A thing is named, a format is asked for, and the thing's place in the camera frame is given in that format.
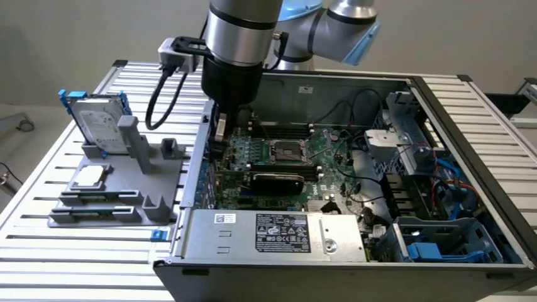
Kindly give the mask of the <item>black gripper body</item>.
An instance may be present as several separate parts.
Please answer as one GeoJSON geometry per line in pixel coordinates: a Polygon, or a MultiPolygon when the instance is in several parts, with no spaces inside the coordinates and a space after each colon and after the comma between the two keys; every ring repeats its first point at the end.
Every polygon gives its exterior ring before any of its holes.
{"type": "Polygon", "coordinates": [[[220,109],[236,109],[256,99],[263,71],[262,64],[240,67],[219,59],[204,60],[202,88],[220,109]]]}

